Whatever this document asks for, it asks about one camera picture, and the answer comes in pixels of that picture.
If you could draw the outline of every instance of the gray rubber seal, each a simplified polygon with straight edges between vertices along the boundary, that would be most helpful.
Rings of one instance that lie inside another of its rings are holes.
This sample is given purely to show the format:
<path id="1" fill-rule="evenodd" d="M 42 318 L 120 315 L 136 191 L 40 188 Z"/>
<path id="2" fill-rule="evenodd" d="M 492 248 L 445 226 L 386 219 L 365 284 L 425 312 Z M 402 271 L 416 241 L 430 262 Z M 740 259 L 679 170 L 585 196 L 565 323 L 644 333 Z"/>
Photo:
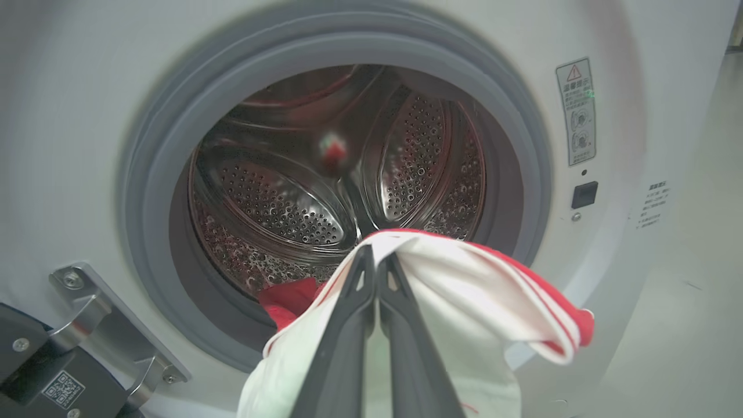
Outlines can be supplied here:
<path id="1" fill-rule="evenodd" d="M 149 297 L 186 338 L 240 370 L 260 361 L 273 327 L 254 303 L 226 297 L 230 290 L 209 279 L 215 271 L 187 242 L 183 211 L 178 218 L 176 184 L 193 148 L 237 102 L 293 74 L 352 63 L 425 71 L 471 94 L 493 139 L 487 181 L 499 184 L 476 240 L 527 264 L 539 247 L 551 193 L 547 136 L 524 83 L 486 42 L 410 4 L 285 4 L 248 16 L 203 42 L 152 95 L 132 131 L 120 205 Z"/>

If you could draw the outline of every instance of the white cloth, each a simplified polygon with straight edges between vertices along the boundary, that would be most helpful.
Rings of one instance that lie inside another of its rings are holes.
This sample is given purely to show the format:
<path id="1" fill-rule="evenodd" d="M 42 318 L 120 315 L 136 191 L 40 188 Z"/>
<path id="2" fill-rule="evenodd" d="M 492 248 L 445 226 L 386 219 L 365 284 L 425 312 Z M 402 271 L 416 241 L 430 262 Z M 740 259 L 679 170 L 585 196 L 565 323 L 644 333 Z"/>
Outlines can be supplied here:
<path id="1" fill-rule="evenodd" d="M 509 341 L 526 341 L 557 364 L 569 363 L 590 341 L 593 315 L 503 254 L 420 231 L 383 231 L 360 243 L 307 311 L 266 343 L 242 391 L 239 418 L 289 416 L 351 261 L 364 245 L 371 245 L 377 266 L 397 252 L 467 417 L 521 416 L 519 386 L 503 356 Z M 367 345 L 367 417 L 391 416 L 387 344 L 376 332 Z"/>

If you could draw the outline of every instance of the black square latch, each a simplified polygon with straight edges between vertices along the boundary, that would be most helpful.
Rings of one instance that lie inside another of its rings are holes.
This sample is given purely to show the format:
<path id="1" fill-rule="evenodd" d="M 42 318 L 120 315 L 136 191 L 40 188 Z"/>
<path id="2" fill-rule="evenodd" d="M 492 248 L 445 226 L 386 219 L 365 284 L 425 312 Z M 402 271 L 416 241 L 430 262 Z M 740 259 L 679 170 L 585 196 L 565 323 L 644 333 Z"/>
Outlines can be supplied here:
<path id="1" fill-rule="evenodd" d="M 576 186 L 573 191 L 573 209 L 582 208 L 594 204 L 596 201 L 596 191 L 599 190 L 599 182 L 592 181 L 590 183 L 581 184 Z"/>

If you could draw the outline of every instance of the red cloth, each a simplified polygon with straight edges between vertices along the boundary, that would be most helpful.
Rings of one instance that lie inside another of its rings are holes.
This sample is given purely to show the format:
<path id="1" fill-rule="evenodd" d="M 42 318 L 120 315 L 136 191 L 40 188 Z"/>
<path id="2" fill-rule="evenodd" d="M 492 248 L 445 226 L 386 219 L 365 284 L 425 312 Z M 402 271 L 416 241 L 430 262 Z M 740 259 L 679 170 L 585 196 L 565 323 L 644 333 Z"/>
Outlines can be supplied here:
<path id="1" fill-rule="evenodd" d="M 310 307 L 324 286 L 318 286 L 312 277 L 277 284 L 261 290 L 258 302 L 281 331 Z"/>

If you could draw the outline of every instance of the gray floor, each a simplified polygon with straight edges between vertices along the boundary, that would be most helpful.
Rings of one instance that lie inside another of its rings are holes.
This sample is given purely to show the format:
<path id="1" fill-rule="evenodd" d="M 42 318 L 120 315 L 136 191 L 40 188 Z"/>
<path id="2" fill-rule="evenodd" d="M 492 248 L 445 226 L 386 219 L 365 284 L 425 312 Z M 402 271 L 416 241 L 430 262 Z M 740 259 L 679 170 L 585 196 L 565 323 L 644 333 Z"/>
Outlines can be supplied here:
<path id="1" fill-rule="evenodd" d="M 743 54 L 725 58 L 665 234 L 585 417 L 743 417 Z"/>

